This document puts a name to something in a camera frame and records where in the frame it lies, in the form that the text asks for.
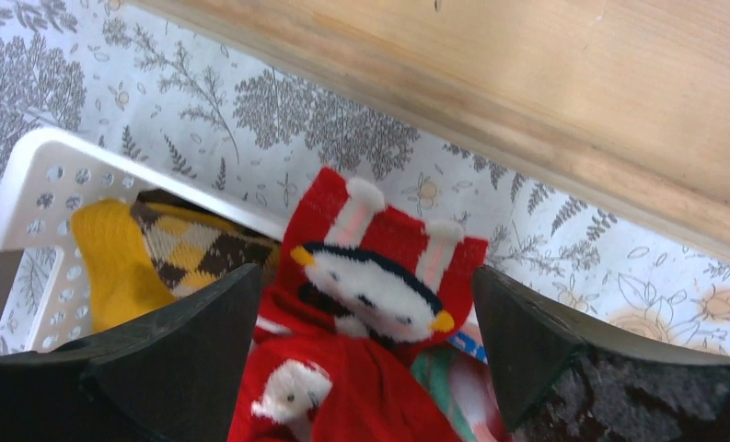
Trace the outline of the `pink patterned sock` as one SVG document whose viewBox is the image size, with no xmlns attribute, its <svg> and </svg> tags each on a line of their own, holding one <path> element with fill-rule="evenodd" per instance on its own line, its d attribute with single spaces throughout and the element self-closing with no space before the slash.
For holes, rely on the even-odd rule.
<svg viewBox="0 0 730 442">
<path fill-rule="evenodd" d="M 460 332 L 422 350 L 411 373 L 433 398 L 462 441 L 507 442 L 483 346 Z"/>
</svg>

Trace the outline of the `plain red sock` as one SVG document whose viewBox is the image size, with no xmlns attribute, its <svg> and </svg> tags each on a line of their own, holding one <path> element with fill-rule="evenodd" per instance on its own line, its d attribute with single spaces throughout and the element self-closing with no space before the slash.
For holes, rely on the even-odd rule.
<svg viewBox="0 0 730 442">
<path fill-rule="evenodd" d="M 273 285 L 263 291 L 231 441 L 457 441 L 430 394 L 369 338 L 328 329 Z"/>
</svg>

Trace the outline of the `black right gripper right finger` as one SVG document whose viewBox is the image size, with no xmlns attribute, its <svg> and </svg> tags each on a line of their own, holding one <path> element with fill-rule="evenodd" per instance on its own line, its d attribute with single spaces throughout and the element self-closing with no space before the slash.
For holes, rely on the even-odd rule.
<svg viewBox="0 0 730 442">
<path fill-rule="evenodd" d="M 490 266 L 472 290 L 514 440 L 730 441 L 730 356 L 624 331 Z"/>
</svg>

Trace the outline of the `white plastic basket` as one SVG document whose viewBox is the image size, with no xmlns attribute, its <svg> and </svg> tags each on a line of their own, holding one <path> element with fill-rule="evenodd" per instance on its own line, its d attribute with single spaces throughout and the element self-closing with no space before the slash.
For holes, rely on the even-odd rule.
<svg viewBox="0 0 730 442">
<path fill-rule="evenodd" d="M 69 231 L 73 213 L 102 199 L 131 203 L 150 189 L 274 239 L 282 238 L 287 225 L 286 217 L 259 204 L 206 190 L 178 173 L 152 169 L 58 129 L 33 130 L 16 142 L 0 186 L 0 321 L 25 250 L 55 251 L 40 285 L 27 350 L 50 351 L 91 332 L 87 271 Z"/>
</svg>

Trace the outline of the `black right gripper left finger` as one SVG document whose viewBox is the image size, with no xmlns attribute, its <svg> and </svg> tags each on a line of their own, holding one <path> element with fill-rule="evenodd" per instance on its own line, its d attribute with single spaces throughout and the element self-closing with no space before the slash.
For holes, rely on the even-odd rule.
<svg viewBox="0 0 730 442">
<path fill-rule="evenodd" d="M 0 356 L 0 441 L 224 441 L 261 300 L 246 264 L 49 353 Z"/>
</svg>

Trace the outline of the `mustard yellow sock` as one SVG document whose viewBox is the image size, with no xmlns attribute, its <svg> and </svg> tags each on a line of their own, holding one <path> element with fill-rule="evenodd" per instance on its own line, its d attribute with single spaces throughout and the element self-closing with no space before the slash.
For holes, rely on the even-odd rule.
<svg viewBox="0 0 730 442">
<path fill-rule="evenodd" d="M 71 230 L 90 283 L 93 332 L 175 301 L 157 275 L 130 209 L 118 200 L 102 200 L 71 216 Z"/>
</svg>

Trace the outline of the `wooden hanger stand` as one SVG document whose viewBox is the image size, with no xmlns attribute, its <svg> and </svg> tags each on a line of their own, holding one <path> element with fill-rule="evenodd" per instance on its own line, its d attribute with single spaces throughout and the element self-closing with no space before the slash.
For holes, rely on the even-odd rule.
<svg viewBox="0 0 730 442">
<path fill-rule="evenodd" d="M 730 263 L 730 1 L 143 8 Z"/>
</svg>

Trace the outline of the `red bow sock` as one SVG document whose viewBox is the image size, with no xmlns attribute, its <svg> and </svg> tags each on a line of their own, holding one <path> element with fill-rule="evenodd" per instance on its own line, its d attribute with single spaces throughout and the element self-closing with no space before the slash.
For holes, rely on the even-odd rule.
<svg viewBox="0 0 730 442">
<path fill-rule="evenodd" d="M 265 313 L 295 332 L 370 338 L 411 362 L 472 309 L 488 243 L 390 205 L 373 183 L 319 171 L 284 233 Z"/>
</svg>

